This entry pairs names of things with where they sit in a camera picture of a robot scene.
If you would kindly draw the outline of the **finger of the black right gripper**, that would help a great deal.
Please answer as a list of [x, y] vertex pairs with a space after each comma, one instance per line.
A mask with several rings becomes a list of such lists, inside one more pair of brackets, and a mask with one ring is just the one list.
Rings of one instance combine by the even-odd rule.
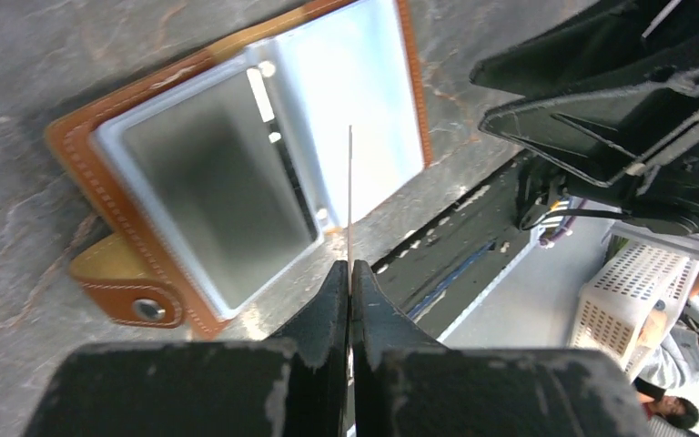
[[598, 1], [476, 62], [470, 81], [524, 97], [638, 63], [699, 35], [699, 1]]
[[481, 131], [596, 187], [699, 143], [699, 66], [632, 66], [488, 111]]

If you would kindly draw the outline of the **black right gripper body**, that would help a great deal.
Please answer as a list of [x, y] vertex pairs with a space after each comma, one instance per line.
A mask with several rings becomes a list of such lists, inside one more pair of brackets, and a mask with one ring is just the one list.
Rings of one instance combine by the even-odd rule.
[[[640, 176], [623, 176], [607, 188], [597, 187], [542, 159], [524, 170], [520, 182], [517, 227], [522, 230], [544, 219], [568, 216], [620, 220], [657, 234], [699, 234], [699, 143], [664, 166], [651, 168]], [[551, 212], [553, 201], [564, 195], [619, 210]]]

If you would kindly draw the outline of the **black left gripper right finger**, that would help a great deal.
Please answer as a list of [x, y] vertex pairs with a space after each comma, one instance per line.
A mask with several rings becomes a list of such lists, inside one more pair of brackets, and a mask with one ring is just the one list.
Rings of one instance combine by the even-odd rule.
[[633, 388], [603, 353], [451, 349], [391, 304], [370, 265], [351, 279], [359, 436], [645, 436]]

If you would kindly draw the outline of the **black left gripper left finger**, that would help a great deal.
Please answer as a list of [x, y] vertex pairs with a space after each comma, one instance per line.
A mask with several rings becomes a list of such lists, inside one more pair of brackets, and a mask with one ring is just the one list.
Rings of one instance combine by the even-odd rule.
[[348, 265], [265, 340], [91, 343], [58, 367], [28, 436], [281, 436], [289, 392], [315, 401], [343, 372]]

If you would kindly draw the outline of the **grey card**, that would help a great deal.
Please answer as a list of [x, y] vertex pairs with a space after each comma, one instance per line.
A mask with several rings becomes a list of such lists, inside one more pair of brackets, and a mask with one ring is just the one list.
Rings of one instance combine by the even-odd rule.
[[231, 318], [319, 234], [255, 68], [215, 68], [110, 120], [99, 141], [200, 294]]

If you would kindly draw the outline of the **brown leather card holder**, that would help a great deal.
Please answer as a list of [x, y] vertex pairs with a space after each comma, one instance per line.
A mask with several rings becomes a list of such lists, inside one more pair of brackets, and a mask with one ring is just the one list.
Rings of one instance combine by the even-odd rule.
[[217, 336], [432, 161], [405, 1], [310, 1], [52, 122], [112, 229], [70, 276], [113, 322]]

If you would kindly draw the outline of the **white perforated basket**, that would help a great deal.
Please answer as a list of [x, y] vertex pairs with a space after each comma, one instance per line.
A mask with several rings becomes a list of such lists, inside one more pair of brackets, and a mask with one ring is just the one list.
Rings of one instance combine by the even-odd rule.
[[568, 345], [605, 353], [634, 379], [680, 319], [698, 272], [698, 260], [627, 242], [581, 288]]

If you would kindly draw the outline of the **seated person in background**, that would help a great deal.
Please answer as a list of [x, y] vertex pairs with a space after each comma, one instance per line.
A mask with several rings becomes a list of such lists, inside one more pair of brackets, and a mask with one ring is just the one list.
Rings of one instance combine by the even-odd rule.
[[648, 419], [659, 417], [677, 429], [690, 431], [699, 422], [697, 407], [668, 391], [697, 382], [699, 335], [679, 322], [647, 359], [633, 386]]

